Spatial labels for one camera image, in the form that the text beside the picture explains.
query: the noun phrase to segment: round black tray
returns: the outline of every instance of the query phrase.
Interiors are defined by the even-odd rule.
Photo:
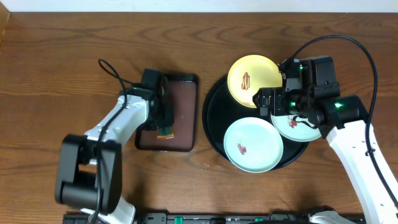
[[[203,127],[211,146],[228,162],[225,154],[224,135],[228,127],[236,120],[246,117],[264,119],[272,124],[269,116],[260,117],[255,108],[239,104],[229,93],[226,83],[227,76],[219,79],[206,96],[202,111]],[[276,170],[289,165],[307,148],[308,142],[295,142],[283,136],[284,153],[280,162],[272,169]]]

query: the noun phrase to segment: wood grain surface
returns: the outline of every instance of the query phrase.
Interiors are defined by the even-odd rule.
[[[144,68],[196,73],[200,95],[191,152],[123,154],[123,196],[141,211],[260,214],[329,205],[362,213],[348,176],[318,139],[291,165],[249,174],[208,142],[201,109],[211,86],[240,57],[281,62],[306,41],[327,34],[358,39],[379,72],[373,125],[398,174],[397,14],[13,13],[0,55],[0,223],[60,223],[68,210],[54,200],[62,139],[83,134],[116,103],[121,89],[97,64],[108,60],[138,82]],[[373,87],[365,55],[345,40],[309,46],[300,57],[331,55],[342,94],[368,107]]]

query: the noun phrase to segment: white wall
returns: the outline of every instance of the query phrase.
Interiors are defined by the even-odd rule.
[[[398,12],[398,0],[0,0],[11,12]]]

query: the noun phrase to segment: red smudge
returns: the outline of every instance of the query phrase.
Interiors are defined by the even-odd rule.
[[[238,143],[238,149],[241,152],[242,155],[246,154],[246,147],[242,146],[241,143]]]
[[[245,72],[243,75],[241,88],[242,90],[248,90],[250,88],[250,75],[248,72]]]
[[[293,116],[288,116],[289,119],[289,126],[294,128],[297,126],[297,122],[295,120],[293,120]]]

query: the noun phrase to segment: yellow bowl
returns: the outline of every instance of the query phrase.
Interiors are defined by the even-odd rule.
[[[248,55],[237,60],[228,72],[228,89],[240,104],[255,108],[253,96],[263,87],[281,87],[278,66],[261,55]]]

